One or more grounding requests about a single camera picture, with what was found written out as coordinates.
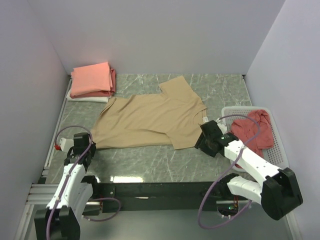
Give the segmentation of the tan t-shirt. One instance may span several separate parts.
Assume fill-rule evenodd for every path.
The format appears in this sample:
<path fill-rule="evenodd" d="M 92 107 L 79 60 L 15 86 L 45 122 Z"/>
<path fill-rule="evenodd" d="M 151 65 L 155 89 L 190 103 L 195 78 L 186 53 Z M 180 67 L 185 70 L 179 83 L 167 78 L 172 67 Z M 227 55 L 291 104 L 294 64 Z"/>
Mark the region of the tan t-shirt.
<path fill-rule="evenodd" d="M 157 94 L 113 97 L 99 114 L 91 134 L 98 149 L 172 145 L 193 148 L 207 108 L 183 76 L 163 82 Z"/>

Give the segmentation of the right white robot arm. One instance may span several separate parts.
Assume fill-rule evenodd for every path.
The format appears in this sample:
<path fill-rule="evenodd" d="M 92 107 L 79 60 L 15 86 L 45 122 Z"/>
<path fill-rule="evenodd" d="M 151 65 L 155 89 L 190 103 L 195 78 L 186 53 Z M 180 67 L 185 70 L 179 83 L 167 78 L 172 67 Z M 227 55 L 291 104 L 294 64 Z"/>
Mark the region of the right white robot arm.
<path fill-rule="evenodd" d="M 226 200 L 240 196 L 260 204 L 273 220 L 280 220 L 303 204 L 302 193 L 293 170 L 288 167 L 281 169 L 267 162 L 234 134 L 222 133 L 214 120 L 200 128 L 202 133 L 195 145 L 196 149 L 211 157 L 221 154 L 231 160 L 232 166 L 239 165 L 254 178 L 254 181 L 251 181 L 235 173 L 224 172 L 206 191 L 199 207 L 200 213 L 215 186 L 219 186 L 219 193 Z"/>

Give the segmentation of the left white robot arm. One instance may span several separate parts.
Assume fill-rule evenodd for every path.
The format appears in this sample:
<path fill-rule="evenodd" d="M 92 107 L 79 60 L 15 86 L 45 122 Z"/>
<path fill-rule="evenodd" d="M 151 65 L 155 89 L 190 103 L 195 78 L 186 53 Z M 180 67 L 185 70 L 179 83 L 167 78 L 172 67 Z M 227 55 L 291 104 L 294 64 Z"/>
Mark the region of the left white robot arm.
<path fill-rule="evenodd" d="M 34 217 L 38 240 L 78 240 L 80 220 L 87 201 L 100 195 L 94 176 L 86 176 L 96 144 L 87 132 L 73 136 L 73 146 L 63 161 L 63 174 L 52 199 Z"/>

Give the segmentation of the red t-shirt in basket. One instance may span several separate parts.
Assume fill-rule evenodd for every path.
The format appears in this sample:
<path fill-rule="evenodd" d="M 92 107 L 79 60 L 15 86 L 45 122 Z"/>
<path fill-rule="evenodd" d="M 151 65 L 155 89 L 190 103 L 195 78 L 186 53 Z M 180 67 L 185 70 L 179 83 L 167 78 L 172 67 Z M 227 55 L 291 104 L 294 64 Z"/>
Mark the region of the red t-shirt in basket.
<path fill-rule="evenodd" d="M 254 153 L 264 158 L 263 150 L 274 147 L 270 116 L 263 109 L 253 110 L 247 116 L 258 123 L 260 133 L 256 138 L 248 142 L 246 146 Z M 258 127 L 250 119 L 235 119 L 231 124 L 230 132 L 245 143 L 257 134 Z"/>

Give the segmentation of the folded white t-shirt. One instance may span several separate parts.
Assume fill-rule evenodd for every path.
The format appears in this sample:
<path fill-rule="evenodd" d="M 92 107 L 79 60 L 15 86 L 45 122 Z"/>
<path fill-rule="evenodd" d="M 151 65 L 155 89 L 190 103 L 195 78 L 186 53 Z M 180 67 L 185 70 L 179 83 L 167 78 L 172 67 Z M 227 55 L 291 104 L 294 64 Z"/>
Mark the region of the folded white t-shirt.
<path fill-rule="evenodd" d="M 108 103 L 110 97 L 105 96 L 105 97 L 77 97 L 77 98 L 72 98 L 71 97 L 71 91 L 69 90 L 66 99 L 68 101 L 72 102 L 93 102 L 93 103 Z"/>

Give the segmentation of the white plastic basket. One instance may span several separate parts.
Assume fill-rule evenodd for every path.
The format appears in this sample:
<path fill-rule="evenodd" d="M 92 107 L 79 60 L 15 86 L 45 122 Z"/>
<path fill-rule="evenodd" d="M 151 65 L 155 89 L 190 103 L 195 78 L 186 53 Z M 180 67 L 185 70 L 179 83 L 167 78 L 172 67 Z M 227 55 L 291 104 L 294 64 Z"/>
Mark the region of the white plastic basket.
<path fill-rule="evenodd" d="M 263 158 L 281 169 L 285 169 L 289 167 L 289 162 L 286 156 L 286 152 L 281 141 L 280 134 L 278 132 L 275 120 L 271 111 L 265 107 L 258 107 L 258 106 L 226 106 L 221 110 L 221 116 L 228 116 L 228 115 L 245 115 L 247 116 L 250 112 L 254 110 L 264 110 L 268 113 L 270 119 L 270 128 L 272 131 L 273 136 L 273 147 L 269 147 L 263 149 Z"/>

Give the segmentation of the aluminium rail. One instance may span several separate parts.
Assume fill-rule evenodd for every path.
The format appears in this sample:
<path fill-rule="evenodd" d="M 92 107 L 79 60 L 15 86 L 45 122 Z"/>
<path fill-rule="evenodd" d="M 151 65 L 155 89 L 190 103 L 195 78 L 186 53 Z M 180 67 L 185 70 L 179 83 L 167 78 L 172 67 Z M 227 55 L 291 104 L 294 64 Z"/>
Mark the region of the aluminium rail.
<path fill-rule="evenodd" d="M 45 165 L 39 179 L 31 184 L 26 204 L 47 205 L 56 193 L 62 174 L 62 162 L 50 162 L 49 165 Z"/>

